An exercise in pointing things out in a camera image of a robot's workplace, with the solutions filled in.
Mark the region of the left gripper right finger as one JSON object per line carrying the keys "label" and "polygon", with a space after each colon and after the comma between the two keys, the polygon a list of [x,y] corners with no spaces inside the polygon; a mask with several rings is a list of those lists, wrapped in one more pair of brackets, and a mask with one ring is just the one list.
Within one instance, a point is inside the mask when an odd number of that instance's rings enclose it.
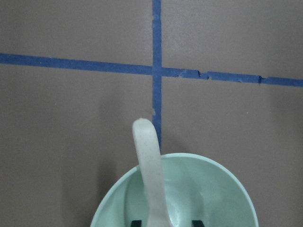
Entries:
{"label": "left gripper right finger", "polygon": [[192,220],[192,227],[204,227],[204,223],[201,220]]}

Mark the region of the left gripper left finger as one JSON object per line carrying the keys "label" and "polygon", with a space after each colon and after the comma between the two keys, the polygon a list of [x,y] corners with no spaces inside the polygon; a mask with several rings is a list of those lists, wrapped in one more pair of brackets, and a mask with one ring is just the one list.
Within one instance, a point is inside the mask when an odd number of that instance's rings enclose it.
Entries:
{"label": "left gripper left finger", "polygon": [[131,222],[131,227],[141,227],[142,226],[142,221],[141,220],[133,220]]}

